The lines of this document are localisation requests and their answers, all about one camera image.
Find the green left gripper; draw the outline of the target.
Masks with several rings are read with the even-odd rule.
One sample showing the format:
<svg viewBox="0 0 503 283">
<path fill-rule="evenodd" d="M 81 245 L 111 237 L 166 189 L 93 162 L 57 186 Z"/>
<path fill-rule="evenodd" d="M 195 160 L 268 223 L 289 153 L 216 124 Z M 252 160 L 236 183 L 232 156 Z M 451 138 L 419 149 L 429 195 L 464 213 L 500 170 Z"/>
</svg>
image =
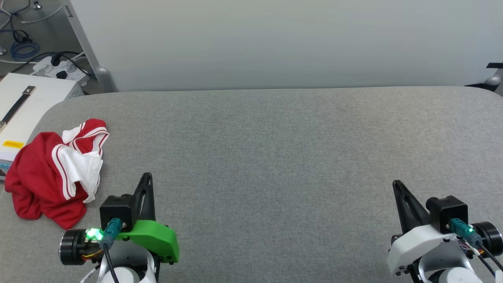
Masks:
<svg viewBox="0 0 503 283">
<path fill-rule="evenodd" d="M 129 232 L 120 232 L 116 241 L 133 241 L 138 246 L 155 253 L 163 263 L 178 263 L 180 248 L 173 229 L 156 222 L 156 206 L 151 173 L 143 173 L 134 192 L 137 217 Z"/>
</svg>

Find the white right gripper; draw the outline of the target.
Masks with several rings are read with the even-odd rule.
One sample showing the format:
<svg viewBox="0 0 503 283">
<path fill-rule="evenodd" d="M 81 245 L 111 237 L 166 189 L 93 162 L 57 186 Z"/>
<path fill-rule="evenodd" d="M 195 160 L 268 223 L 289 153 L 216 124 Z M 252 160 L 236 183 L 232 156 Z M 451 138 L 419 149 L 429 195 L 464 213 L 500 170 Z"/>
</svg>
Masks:
<svg viewBox="0 0 503 283">
<path fill-rule="evenodd" d="M 456 234 L 443 234 L 430 226 L 428 211 L 401 180 L 394 180 L 392 188 L 404 234 L 392 243 L 388 252 L 389 271 L 392 274 L 404 272 L 415 261 L 418 261 L 417 273 L 420 276 L 440 269 L 465 268 L 466 256 Z"/>
</svg>

